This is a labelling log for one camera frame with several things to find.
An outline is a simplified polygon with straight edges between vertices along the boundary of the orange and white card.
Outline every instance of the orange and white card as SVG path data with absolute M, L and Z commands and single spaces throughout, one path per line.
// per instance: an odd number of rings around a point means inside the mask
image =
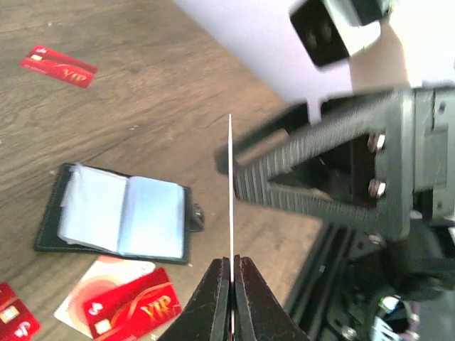
M 102 293 L 150 274 L 154 269 L 155 264 L 149 261 L 130 261 L 100 256 L 54 312 L 54 317 L 91 338 L 82 304 Z

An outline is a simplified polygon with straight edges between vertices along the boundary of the wood grain surface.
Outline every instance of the wood grain surface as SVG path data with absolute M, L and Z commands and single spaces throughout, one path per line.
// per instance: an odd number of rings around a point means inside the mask
M 98 66 L 90 87 L 19 67 L 37 44 Z M 240 135 L 280 98 L 169 0 L 0 0 L 0 80 L 0 282 L 40 320 L 34 340 L 87 339 L 53 312 L 96 256 L 32 250 L 64 162 L 192 187 L 206 231 L 192 236 L 191 266 L 164 265 L 185 304 L 229 254 L 228 181 L 213 161 L 228 114 Z M 284 302 L 319 225 L 236 203 L 235 251 Z

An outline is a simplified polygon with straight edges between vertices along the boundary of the gift card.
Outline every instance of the gift card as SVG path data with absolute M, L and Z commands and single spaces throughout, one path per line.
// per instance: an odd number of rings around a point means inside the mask
M 122 284 L 150 274 L 155 264 L 149 261 L 130 261 L 110 256 L 100 256 L 54 312 L 55 318 L 92 337 L 87 326 L 82 304 L 93 297 Z
M 19 64 L 27 69 L 87 89 L 97 67 L 37 45 Z
M 182 311 L 163 268 L 88 300 L 82 306 L 96 341 L 139 339 Z
M 0 283 L 0 341 L 30 340 L 40 323 L 7 283 Z

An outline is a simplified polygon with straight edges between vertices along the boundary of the black base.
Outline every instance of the black base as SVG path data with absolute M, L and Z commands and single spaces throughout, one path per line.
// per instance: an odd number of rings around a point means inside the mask
M 366 234 L 325 225 L 291 290 L 284 310 L 312 341 L 345 341 L 342 327 L 348 314 L 339 305 L 341 273 L 346 259 L 377 251 Z M 422 303 L 418 333 L 421 341 L 452 340 L 455 335 L 455 292 Z

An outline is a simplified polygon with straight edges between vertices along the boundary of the red card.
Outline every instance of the red card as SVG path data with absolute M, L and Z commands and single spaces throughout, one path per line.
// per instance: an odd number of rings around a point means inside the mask
M 98 70 L 95 66 L 40 45 L 30 51 L 20 66 L 84 89 L 87 89 Z
M 39 322 L 7 283 L 0 283 L 0 341 L 29 341 Z
M 163 268 L 103 293 L 82 306 L 95 341 L 139 339 L 182 311 Z

